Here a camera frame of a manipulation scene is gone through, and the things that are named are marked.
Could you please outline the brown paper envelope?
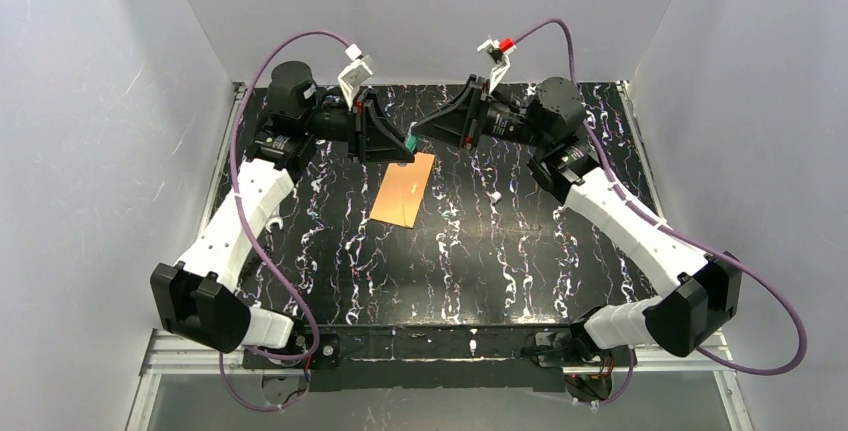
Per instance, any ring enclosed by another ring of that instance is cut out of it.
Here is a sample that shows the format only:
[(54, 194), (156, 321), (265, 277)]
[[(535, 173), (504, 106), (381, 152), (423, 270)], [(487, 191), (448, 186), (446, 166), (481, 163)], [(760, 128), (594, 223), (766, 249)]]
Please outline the brown paper envelope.
[(417, 153), (413, 163), (389, 164), (383, 176), (369, 219), (413, 228), (427, 191), (435, 156)]

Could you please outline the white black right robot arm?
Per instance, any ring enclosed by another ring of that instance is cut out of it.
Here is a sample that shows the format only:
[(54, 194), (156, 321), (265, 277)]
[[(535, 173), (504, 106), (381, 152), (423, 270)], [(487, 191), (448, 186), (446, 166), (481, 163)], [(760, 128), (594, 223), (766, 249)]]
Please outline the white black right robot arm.
[(473, 149), (483, 136), (531, 147), (528, 167), (538, 186), (597, 227), (648, 278), (655, 297), (586, 313), (555, 335), (552, 351), (587, 359), (607, 349), (657, 345), (686, 357), (735, 315), (741, 273), (724, 257), (663, 231), (659, 217), (606, 173), (586, 117), (568, 79), (548, 78), (520, 102), (471, 75), (411, 132), (457, 148)]

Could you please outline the green white glue stick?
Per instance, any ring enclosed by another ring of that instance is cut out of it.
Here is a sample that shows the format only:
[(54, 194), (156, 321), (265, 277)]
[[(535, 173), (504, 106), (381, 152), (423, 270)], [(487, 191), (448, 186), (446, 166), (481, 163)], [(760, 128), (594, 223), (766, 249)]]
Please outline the green white glue stick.
[(415, 152), (417, 150), (418, 141), (419, 139), (417, 136), (410, 136), (406, 139), (405, 146), (410, 152)]

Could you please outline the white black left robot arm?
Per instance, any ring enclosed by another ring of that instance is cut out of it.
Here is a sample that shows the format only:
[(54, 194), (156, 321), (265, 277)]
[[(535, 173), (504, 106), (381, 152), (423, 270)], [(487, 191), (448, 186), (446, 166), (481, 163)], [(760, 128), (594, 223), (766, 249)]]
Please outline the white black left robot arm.
[(316, 84), (311, 68), (287, 61), (271, 72), (259, 105), (255, 134), (237, 150), (231, 189), (200, 237), (150, 283), (164, 329), (220, 352), (239, 347), (286, 347), (295, 321), (249, 306), (236, 295), (246, 260), (263, 254), (257, 239), (291, 195), (321, 141), (343, 142), (359, 163), (411, 163), (414, 153), (384, 114), (374, 92), (361, 85), (373, 71), (355, 58), (335, 87)]

